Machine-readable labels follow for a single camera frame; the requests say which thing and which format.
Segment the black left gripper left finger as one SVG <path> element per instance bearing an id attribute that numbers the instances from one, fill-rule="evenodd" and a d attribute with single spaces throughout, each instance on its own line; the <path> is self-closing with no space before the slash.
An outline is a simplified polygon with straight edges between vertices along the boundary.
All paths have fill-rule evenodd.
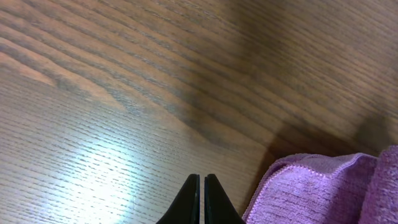
<path id="1" fill-rule="evenodd" d="M 190 174 L 157 224 L 199 224 L 200 176 Z"/>

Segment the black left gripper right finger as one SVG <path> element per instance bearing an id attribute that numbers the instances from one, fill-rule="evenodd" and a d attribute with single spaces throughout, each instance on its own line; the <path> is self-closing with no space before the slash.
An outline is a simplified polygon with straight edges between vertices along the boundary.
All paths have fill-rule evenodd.
<path id="1" fill-rule="evenodd" d="M 205 224 L 245 224 L 214 174 L 205 177 Z"/>

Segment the purple microfiber cloth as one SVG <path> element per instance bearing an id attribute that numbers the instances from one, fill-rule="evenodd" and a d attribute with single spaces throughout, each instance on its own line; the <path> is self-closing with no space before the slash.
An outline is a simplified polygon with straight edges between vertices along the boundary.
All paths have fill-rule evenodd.
<path id="1" fill-rule="evenodd" d="M 246 223 L 397 223 L 397 146 L 377 157 L 295 154 L 262 177 Z"/>

